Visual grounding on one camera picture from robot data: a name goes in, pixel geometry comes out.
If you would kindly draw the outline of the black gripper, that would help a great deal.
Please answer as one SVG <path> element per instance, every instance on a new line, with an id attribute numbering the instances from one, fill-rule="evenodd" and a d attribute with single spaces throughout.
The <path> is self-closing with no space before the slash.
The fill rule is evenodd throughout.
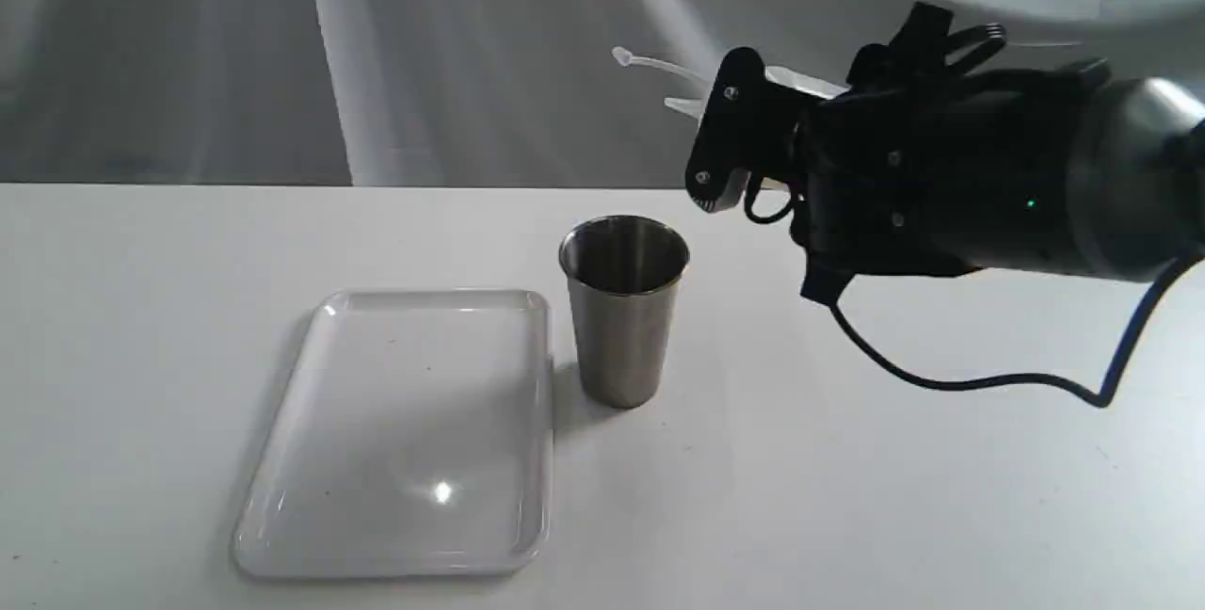
<path id="1" fill-rule="evenodd" d="M 968 75 L 1009 34 L 952 27 L 950 8 L 915 4 L 890 42 L 862 45 L 852 92 L 816 104 L 771 81 L 756 49 L 729 51 L 684 168 L 692 203 L 750 211 L 765 180 L 792 200 L 804 186 L 790 234 L 809 253 L 801 294 L 821 305 L 857 276 L 1109 277 L 1072 231 L 1068 172 L 1111 71 Z"/>

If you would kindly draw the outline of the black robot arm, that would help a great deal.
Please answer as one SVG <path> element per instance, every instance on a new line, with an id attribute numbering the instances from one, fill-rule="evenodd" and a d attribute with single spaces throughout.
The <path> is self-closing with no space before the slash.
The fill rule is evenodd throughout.
<path id="1" fill-rule="evenodd" d="M 835 98 L 731 49 L 684 168 L 707 215 L 786 184 L 793 241 L 840 276 L 1011 268 L 1148 282 L 1203 253 L 1203 102 L 1109 61 L 986 69 L 1005 28 L 915 4 L 857 52 Z"/>

